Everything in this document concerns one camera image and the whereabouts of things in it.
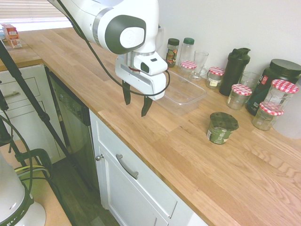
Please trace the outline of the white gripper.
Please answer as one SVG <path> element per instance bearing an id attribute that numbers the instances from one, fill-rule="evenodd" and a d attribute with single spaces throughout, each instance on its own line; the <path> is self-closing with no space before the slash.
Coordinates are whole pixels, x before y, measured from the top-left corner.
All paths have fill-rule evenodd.
<path id="1" fill-rule="evenodd" d="M 116 75 L 121 78 L 126 105 L 131 102 L 130 86 L 147 95 L 143 99 L 141 116 L 144 117 L 152 105 L 152 100 L 161 99 L 165 92 L 158 94 L 166 87 L 166 76 L 163 72 L 148 75 L 145 72 L 134 72 L 125 63 L 125 55 L 118 55 L 115 67 Z"/>

